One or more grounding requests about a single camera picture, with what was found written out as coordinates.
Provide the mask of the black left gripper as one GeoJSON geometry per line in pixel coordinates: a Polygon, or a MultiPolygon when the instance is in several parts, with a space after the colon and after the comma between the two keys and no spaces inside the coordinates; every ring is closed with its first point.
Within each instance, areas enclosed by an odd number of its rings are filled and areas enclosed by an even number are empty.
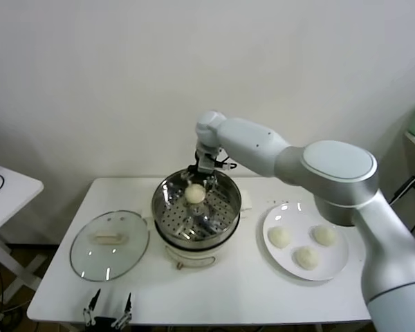
{"type": "Polygon", "coordinates": [[[86,327],[86,332],[116,332],[120,331],[128,325],[132,319],[132,303],[131,293],[127,298],[127,302],[124,307],[124,312],[118,319],[113,317],[95,316],[94,309],[98,302],[101,289],[99,288],[96,294],[91,298],[88,306],[83,309],[83,318],[86,327]]]}

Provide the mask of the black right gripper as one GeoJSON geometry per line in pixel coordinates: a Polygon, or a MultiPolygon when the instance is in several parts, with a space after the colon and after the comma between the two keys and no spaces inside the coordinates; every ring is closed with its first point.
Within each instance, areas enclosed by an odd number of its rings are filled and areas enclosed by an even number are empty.
{"type": "Polygon", "coordinates": [[[182,180],[186,182],[188,187],[195,184],[195,182],[203,182],[206,192],[213,190],[217,185],[215,172],[200,172],[198,165],[190,165],[187,171],[183,171],[182,180]]]}

